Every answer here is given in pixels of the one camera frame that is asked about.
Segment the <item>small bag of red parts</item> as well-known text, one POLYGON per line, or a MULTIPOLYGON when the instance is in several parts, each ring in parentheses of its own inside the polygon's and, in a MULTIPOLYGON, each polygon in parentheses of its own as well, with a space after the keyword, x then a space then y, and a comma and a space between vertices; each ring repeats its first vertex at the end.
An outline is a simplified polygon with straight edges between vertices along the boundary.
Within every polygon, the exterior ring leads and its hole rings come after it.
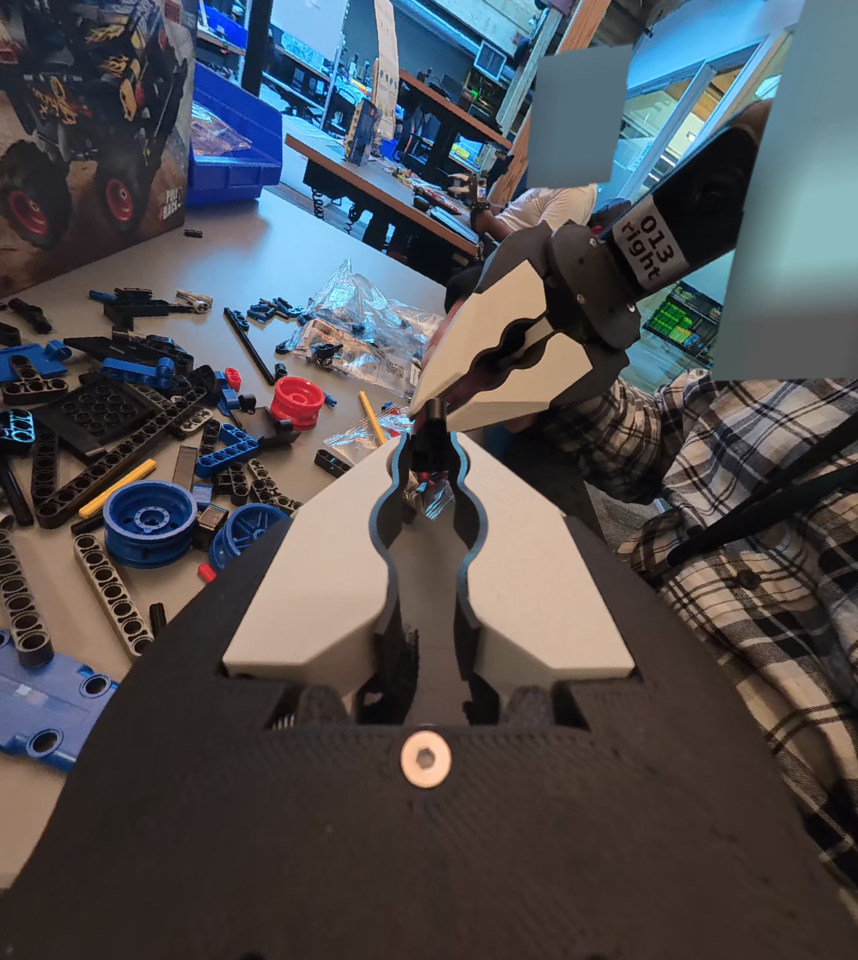
MULTIPOLYGON (((387 440, 411 432, 413 424, 408 412, 407 406, 390 402, 375 410, 375 419, 387 440)), ((350 428, 327 438, 323 446, 340 461, 354 466, 376 450, 378 441, 370 419, 363 415, 350 428)), ((447 474, 411 470, 405 498, 411 510, 429 521, 435 521, 453 500, 447 474)))

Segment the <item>wooden post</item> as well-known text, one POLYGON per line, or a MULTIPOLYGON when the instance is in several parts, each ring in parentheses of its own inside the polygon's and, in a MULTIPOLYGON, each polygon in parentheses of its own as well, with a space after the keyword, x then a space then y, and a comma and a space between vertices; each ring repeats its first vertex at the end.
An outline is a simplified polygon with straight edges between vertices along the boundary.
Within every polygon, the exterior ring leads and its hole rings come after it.
MULTIPOLYGON (((566 31, 555 48, 555 54, 590 47, 610 4, 610 1, 577 2, 569 18, 566 31)), ((495 181, 494 186, 490 186, 489 198, 494 207, 507 204, 516 195, 526 174, 535 106, 536 97, 532 97, 531 106, 512 143, 507 169, 495 181)))

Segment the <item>background work table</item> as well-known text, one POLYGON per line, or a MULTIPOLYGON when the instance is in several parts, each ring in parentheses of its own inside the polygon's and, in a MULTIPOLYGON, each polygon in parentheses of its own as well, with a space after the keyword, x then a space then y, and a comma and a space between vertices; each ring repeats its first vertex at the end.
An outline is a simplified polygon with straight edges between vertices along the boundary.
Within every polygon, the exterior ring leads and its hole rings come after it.
POLYGON ((338 154, 341 145, 330 137, 317 137, 324 146, 316 149, 300 136, 285 133, 285 147, 295 151, 306 160, 303 184, 311 191, 329 199, 348 198, 353 204, 370 213, 372 219, 363 236, 368 246, 380 247, 389 226, 393 227, 392 239, 407 235, 433 235, 461 255, 474 258, 478 251, 476 242, 468 235, 460 234, 446 222, 418 210, 413 204, 413 190, 391 176, 381 166, 366 163, 355 166, 338 154))

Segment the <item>short yellow axle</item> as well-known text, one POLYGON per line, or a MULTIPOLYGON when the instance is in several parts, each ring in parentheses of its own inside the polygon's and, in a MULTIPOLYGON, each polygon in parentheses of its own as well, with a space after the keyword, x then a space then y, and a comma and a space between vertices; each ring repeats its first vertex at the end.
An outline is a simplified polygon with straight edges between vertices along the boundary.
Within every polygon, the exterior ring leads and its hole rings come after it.
POLYGON ((147 459, 140 463, 132 471, 125 474, 119 481, 110 486, 107 490, 100 493, 93 500, 84 504, 77 512, 82 520, 90 520, 96 516, 107 504, 109 499, 118 491, 126 486, 145 480, 153 474, 158 466, 155 459, 147 459))

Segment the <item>blue L-shaped beam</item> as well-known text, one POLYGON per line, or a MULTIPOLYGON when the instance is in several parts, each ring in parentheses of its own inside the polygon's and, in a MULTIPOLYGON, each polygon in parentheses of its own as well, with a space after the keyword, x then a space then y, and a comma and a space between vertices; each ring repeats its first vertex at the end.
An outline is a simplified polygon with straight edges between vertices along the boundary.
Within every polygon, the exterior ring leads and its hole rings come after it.
POLYGON ((258 439, 227 422, 219 425, 218 443, 222 446, 196 458, 195 475, 201 479, 210 479, 235 464, 251 459, 260 447, 258 439))

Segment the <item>person in plaid shirt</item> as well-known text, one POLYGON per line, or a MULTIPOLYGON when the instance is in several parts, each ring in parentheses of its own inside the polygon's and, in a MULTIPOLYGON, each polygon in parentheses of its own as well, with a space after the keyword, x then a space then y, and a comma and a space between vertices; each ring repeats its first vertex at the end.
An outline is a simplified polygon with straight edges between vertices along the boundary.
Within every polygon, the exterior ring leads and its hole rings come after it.
MULTIPOLYGON (((670 510, 625 546, 641 572, 858 412, 858 379, 714 385, 664 479, 670 510)), ((858 439, 808 477, 856 464, 858 439)), ((858 479, 682 564, 659 594, 743 698, 858 919, 858 479)))

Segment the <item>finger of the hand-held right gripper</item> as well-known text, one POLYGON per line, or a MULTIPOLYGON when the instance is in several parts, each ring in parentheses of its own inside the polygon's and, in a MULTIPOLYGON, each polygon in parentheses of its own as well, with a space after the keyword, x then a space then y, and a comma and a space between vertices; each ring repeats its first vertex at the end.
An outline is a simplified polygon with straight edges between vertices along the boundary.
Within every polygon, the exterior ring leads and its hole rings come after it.
POLYGON ((565 390, 593 372, 583 346, 566 334, 555 333, 539 345, 543 352, 531 366, 511 369, 498 386, 476 392, 447 413, 448 429, 468 432, 543 413, 565 390))
POLYGON ((420 417, 435 398, 453 412, 510 370, 533 365, 543 354, 539 343, 553 335, 545 314, 543 281, 527 262, 455 305, 425 355, 409 416, 420 417))

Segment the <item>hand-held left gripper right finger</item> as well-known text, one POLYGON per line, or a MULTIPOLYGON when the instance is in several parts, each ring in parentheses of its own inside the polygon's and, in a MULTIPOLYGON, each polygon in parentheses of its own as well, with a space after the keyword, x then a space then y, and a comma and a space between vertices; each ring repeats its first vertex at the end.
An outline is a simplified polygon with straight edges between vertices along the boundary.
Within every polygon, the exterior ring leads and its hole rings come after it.
POLYGON ((450 434, 459 675, 500 707, 522 688, 624 680, 636 663, 579 548, 588 533, 465 434, 450 434))

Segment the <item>blue curved shell panel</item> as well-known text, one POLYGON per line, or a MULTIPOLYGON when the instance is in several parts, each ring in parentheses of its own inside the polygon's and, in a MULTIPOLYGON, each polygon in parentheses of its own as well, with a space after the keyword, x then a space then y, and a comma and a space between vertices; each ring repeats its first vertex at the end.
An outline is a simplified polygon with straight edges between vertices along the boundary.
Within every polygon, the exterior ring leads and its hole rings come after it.
POLYGON ((70 771, 118 687, 65 654, 24 667, 11 635, 0 630, 0 751, 70 771))

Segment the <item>blue wheel hub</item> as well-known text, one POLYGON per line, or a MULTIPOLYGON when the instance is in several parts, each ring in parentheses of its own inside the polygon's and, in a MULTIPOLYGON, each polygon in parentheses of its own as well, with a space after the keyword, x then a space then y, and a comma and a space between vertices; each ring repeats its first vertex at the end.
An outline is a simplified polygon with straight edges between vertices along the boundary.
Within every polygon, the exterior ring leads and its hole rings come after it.
POLYGON ((146 480, 121 486, 102 506, 106 550, 127 568, 168 567, 192 546, 197 514, 190 492, 175 483, 146 480))
POLYGON ((208 566, 215 575, 240 557, 263 535, 283 530, 291 520, 284 510, 265 503, 248 503, 233 510, 208 547, 208 566))

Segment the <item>grey desk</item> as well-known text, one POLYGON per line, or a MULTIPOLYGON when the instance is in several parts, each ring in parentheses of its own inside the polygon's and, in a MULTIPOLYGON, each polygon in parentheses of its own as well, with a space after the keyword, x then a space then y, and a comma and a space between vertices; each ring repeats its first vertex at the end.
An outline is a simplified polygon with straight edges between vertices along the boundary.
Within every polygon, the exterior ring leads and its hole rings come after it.
MULTIPOLYGON (((347 259, 389 298, 429 313, 444 305, 445 288, 387 258, 271 194, 258 203, 199 208, 187 216, 203 238, 171 231, 24 292, 42 306, 57 335, 99 335, 108 327, 90 290, 147 287, 158 295, 186 289, 214 298, 204 318, 160 318, 141 331, 171 337, 195 360, 230 366, 243 389, 270 403, 270 390, 223 315, 261 298, 281 296, 304 305, 347 259)), ((416 723, 463 724, 469 691, 461 682, 452 644, 456 565, 462 544, 451 526, 452 508, 435 520, 418 517, 391 548, 398 565, 402 616, 419 632, 422 664, 411 710, 416 723)), ((19 528, 18 555, 42 610, 54 649, 122 682, 130 660, 109 627, 73 553, 69 527, 19 528)), ((39 841, 63 789, 64 775, 0 751, 0 891, 18 875, 39 841)))

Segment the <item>large clear bag of pins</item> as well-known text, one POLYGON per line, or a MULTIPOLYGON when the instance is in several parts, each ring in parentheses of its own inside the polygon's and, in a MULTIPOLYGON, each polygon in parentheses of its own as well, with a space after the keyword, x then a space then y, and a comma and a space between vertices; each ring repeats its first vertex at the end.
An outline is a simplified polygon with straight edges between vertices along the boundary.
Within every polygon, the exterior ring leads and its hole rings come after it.
POLYGON ((346 259, 310 298, 298 329, 279 349, 409 399, 442 319, 387 297, 346 259))

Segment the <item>grey long beam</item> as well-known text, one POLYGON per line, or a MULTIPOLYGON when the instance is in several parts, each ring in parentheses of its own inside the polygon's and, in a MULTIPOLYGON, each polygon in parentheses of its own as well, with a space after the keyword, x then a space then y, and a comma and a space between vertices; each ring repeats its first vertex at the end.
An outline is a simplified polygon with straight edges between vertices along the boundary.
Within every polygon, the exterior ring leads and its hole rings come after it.
POLYGON ((73 538, 75 559, 125 653, 131 660, 141 658, 152 646, 154 636, 129 594, 109 552, 94 534, 73 538))

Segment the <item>red wheel hub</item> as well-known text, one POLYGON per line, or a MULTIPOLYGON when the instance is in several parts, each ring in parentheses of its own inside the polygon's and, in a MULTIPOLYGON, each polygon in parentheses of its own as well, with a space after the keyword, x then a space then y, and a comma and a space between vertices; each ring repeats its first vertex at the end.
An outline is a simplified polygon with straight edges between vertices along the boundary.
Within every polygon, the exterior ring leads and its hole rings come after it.
POLYGON ((327 394, 317 384, 303 377, 285 375, 274 385, 269 414, 278 422, 290 422, 295 431, 314 429, 327 394))

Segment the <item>pile of loose building parts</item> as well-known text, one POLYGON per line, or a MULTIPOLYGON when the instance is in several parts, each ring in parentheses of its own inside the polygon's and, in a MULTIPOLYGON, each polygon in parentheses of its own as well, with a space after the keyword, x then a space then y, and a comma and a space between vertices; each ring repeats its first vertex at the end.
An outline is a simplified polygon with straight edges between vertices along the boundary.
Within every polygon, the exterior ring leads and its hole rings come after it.
POLYGON ((109 366, 106 360, 105 373, 96 372, 95 378, 90 378, 87 383, 90 386, 84 386, 83 381, 79 380, 78 388, 71 388, 64 382, 65 375, 62 370, 57 373, 61 376, 44 375, 43 370, 39 368, 37 360, 46 364, 56 363, 59 359, 59 366, 63 366, 63 361, 57 356, 66 354, 58 344, 56 346, 40 347, 41 353, 33 353, 38 343, 26 343, 23 345, 13 345, 6 347, 0 352, 0 399, 13 404, 19 408, 38 408, 46 404, 54 404, 50 414, 46 414, 46 421, 42 423, 42 414, 40 425, 34 426, 29 416, 29 426, 23 428, 15 427, 13 432, 19 434, 32 434, 35 441, 39 441, 44 426, 56 434, 54 439, 47 440, 46 444, 53 447, 53 452, 48 452, 43 456, 46 465, 39 469, 33 467, 31 481, 31 506, 26 501, 22 488, 18 486, 15 474, 7 466, 5 473, 5 486, 0 479, 0 487, 4 494, 8 494, 10 488, 14 494, 15 503, 11 505, 11 511, 14 517, 13 521, 6 523, 18 523, 20 526, 33 526, 37 522, 41 523, 43 513, 46 514, 47 522, 51 522, 53 512, 62 510, 63 507, 53 499, 56 496, 56 486, 58 485, 58 463, 57 456, 60 439, 68 436, 67 444, 75 450, 74 455, 78 455, 84 465, 90 462, 95 463, 102 456, 109 452, 111 445, 131 437, 137 428, 148 426, 153 423, 161 423, 159 416, 162 416, 163 400, 158 404, 151 401, 148 396, 150 385, 155 386, 156 382, 162 382, 169 377, 168 366, 163 369, 161 374, 156 374, 156 367, 151 366, 150 359, 141 361, 144 367, 149 367, 148 373, 126 372, 133 367, 138 366, 137 361, 131 361, 130 367, 123 368, 119 361, 115 367, 109 366), (42 504, 51 499, 51 508, 42 510, 42 504))

